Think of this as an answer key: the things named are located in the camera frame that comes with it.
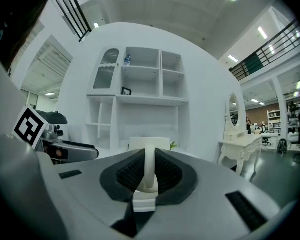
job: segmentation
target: metal railing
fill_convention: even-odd
[[[82,9],[77,0],[55,0],[68,24],[78,36],[79,42],[91,32]]]
[[[237,80],[242,80],[287,54],[298,45],[300,45],[300,25],[295,20],[238,65],[230,68],[229,71]]]

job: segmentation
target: water bottle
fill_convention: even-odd
[[[124,59],[124,66],[129,66],[131,62],[131,56],[128,54]]]

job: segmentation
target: dressing table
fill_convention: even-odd
[[[254,172],[256,164],[261,153],[262,137],[261,135],[249,135],[245,130],[245,122],[240,120],[234,125],[231,121],[230,108],[236,106],[239,112],[239,103],[234,94],[226,101],[225,105],[225,130],[223,140],[219,141],[222,144],[221,155],[218,164],[222,164],[224,157],[237,161],[236,173],[241,174],[244,161],[248,161],[250,156],[258,151],[254,163]]]

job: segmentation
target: green plant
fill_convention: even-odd
[[[172,150],[173,148],[175,148],[175,147],[177,147],[178,145],[175,145],[175,141],[174,142],[172,142],[171,144],[170,144],[170,150]]]

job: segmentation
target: cabinet door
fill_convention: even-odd
[[[116,78],[123,61],[121,47],[104,47],[95,65],[87,95],[115,95]]]

